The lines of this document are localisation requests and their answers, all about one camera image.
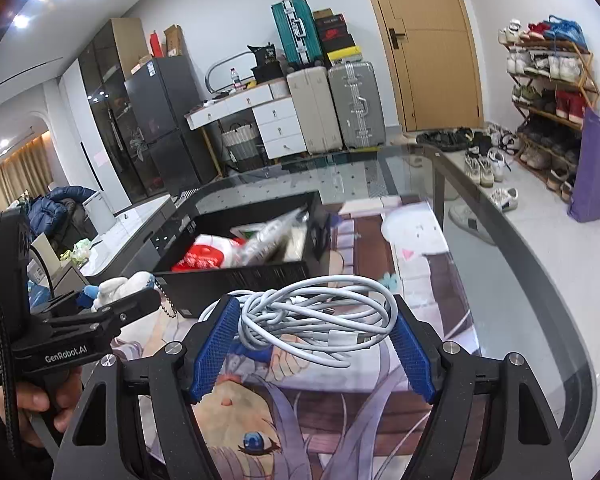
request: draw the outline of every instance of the blue jacket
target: blue jacket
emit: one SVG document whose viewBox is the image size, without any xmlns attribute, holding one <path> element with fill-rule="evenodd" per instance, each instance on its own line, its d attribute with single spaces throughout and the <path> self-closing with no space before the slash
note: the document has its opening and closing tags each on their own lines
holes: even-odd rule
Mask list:
<svg viewBox="0 0 600 480">
<path fill-rule="evenodd" d="M 68 212 L 61 200 L 71 198 L 81 204 L 94 193 L 95 191 L 82 186 L 56 187 L 46 196 L 37 199 L 28 214 L 34 236 L 44 233 L 49 238 L 62 224 Z"/>
</svg>

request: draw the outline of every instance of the white cable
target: white cable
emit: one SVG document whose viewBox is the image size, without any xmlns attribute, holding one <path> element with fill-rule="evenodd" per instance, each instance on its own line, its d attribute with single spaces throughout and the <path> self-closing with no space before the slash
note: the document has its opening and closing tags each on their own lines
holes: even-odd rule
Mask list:
<svg viewBox="0 0 600 480">
<path fill-rule="evenodd" d="M 347 285 L 327 286 L 334 282 Z M 372 300 L 369 292 L 382 294 L 385 304 Z M 274 345 L 305 361 L 332 368 L 349 367 L 343 352 L 371 348 L 381 342 L 398 316 L 398 304 L 389 290 L 363 276 L 321 276 L 280 290 L 234 290 L 229 294 L 240 301 L 242 313 L 236 338 L 245 347 L 261 350 Z M 209 305 L 199 321 L 207 320 L 216 304 Z M 351 307 L 363 308 L 351 314 L 334 312 L 344 306 L 349 311 Z M 284 334 L 296 336 L 299 342 L 282 340 Z"/>
</svg>

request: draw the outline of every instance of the blue gripper pad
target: blue gripper pad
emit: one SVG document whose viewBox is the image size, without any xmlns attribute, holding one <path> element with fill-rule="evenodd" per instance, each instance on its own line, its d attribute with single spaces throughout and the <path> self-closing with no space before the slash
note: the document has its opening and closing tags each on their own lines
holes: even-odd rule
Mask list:
<svg viewBox="0 0 600 480">
<path fill-rule="evenodd" d="M 431 380 L 430 361 L 400 312 L 389 338 L 413 391 L 423 396 L 428 403 L 432 403 L 437 391 Z"/>
<path fill-rule="evenodd" d="M 194 363 L 193 383 L 189 394 L 196 402 L 200 402 L 202 397 L 210 393 L 216 384 L 222 362 L 229 351 L 231 342 L 238 333 L 239 319 L 240 302 L 231 298 L 206 338 Z"/>
</svg>

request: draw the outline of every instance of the wooden door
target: wooden door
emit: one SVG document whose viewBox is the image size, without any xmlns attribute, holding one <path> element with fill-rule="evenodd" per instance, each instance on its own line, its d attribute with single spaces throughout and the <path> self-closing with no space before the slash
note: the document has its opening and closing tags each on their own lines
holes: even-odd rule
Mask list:
<svg viewBox="0 0 600 480">
<path fill-rule="evenodd" d="M 372 0 L 407 130 L 480 126 L 473 37 L 460 0 Z"/>
</svg>

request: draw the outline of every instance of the human hand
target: human hand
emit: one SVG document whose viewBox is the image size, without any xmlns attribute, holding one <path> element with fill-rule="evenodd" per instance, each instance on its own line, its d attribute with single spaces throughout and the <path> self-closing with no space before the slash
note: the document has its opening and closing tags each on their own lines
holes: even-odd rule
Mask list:
<svg viewBox="0 0 600 480">
<path fill-rule="evenodd" d="M 56 402 L 61 408 L 60 413 L 54 418 L 54 426 L 60 433 L 64 433 L 69 426 L 74 414 L 74 409 L 82 395 L 82 381 L 80 374 L 82 367 L 74 368 L 69 372 L 67 380 L 56 390 Z M 43 447 L 42 441 L 31 427 L 29 421 L 30 412 L 42 413 L 49 409 L 49 398 L 44 390 L 29 383 L 18 383 L 16 385 L 16 397 L 18 402 L 18 424 L 20 426 L 20 437 L 24 442 L 35 447 Z M 4 391 L 0 386 L 0 418 L 4 422 Z"/>
</svg>

